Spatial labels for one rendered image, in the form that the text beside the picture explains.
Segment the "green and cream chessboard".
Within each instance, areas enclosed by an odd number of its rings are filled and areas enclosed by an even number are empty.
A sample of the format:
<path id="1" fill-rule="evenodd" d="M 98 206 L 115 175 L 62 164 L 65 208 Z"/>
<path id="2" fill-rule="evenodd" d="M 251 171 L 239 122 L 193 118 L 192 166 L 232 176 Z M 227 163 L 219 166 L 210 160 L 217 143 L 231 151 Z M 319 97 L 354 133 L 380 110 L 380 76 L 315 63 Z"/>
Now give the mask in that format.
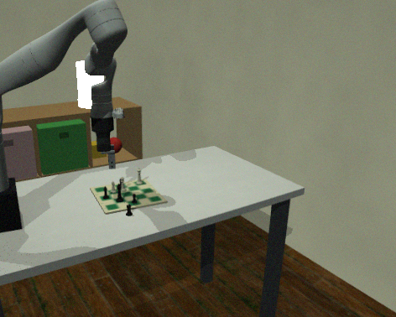
<path id="1" fill-rule="evenodd" d="M 123 182 L 124 188 L 126 189 L 126 191 L 121 191 L 123 202 L 116 202 L 118 193 L 117 186 L 120 183 L 114 185 L 115 190 L 117 191 L 116 193 L 111 193 L 111 184 L 91 187 L 90 190 L 95 196 L 105 215 L 128 210 L 128 204 L 131 205 L 131 210 L 133 210 L 151 205 L 168 203 L 168 201 L 146 179 L 141 180 L 143 182 L 142 184 L 136 184 L 137 180 Z M 105 186 L 107 187 L 107 195 L 109 196 L 109 199 L 103 199 L 103 188 Z M 136 195 L 136 204 L 132 203 L 133 194 Z"/>

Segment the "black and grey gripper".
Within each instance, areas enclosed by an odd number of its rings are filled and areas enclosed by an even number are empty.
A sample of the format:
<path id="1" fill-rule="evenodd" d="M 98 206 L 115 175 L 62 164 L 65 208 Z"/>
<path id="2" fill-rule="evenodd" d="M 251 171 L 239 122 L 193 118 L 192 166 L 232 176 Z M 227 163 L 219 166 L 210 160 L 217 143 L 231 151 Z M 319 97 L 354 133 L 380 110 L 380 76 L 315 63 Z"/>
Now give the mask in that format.
<path id="1" fill-rule="evenodd" d="M 96 133 L 96 148 L 101 154 L 108 153 L 109 169 L 115 169 L 114 144 L 110 142 L 110 132 L 114 130 L 113 118 L 124 118 L 122 108 L 113 109 L 108 103 L 91 102 L 91 130 Z"/>

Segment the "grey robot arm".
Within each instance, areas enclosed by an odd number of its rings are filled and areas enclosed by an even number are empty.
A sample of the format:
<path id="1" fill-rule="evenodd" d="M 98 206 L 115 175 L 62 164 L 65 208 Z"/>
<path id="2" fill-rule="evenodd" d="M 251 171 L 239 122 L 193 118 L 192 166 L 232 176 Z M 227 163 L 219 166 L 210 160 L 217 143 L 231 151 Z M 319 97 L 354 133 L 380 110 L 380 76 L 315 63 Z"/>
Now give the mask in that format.
<path id="1" fill-rule="evenodd" d="M 57 28 L 25 45 L 0 63 L 0 192 L 9 187 L 2 134 L 2 95 L 55 70 L 73 40 L 86 27 L 95 43 L 85 57 L 84 71 L 88 76 L 106 77 L 104 81 L 91 86 L 91 102 L 111 102 L 112 81 L 117 67 L 114 53 L 128 33 L 127 25 L 114 0 L 98 0 L 88 5 Z"/>

